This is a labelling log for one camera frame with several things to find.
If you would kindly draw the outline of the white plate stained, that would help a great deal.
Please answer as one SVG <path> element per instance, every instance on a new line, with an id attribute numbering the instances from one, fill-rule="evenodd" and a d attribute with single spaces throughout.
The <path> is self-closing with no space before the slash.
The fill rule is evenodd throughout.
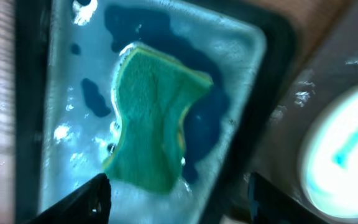
<path id="1" fill-rule="evenodd" d="M 358 85 L 313 121 L 301 146 L 300 184 L 317 211 L 358 223 Z"/>

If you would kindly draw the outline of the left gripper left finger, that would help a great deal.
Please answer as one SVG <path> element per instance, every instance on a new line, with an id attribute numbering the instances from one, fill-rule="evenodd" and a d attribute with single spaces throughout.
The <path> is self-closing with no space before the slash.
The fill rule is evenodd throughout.
<path id="1" fill-rule="evenodd" d="M 111 184 L 100 173 L 27 224 L 108 224 Z"/>

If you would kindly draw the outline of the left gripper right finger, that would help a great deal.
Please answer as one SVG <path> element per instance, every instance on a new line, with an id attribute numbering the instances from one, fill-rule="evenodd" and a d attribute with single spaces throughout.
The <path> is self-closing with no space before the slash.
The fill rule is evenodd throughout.
<path id="1" fill-rule="evenodd" d="M 256 172 L 249 177 L 247 196 L 254 224 L 327 224 Z"/>

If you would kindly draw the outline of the green yellow sponge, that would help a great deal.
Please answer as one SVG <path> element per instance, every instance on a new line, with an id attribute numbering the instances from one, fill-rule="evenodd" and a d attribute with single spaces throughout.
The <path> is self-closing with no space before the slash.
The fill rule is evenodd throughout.
<path id="1" fill-rule="evenodd" d="M 184 120 L 212 86 L 208 74 L 163 52 L 131 49 L 113 83 L 121 134 L 103 162 L 108 178 L 158 194 L 172 191 L 186 151 Z"/>

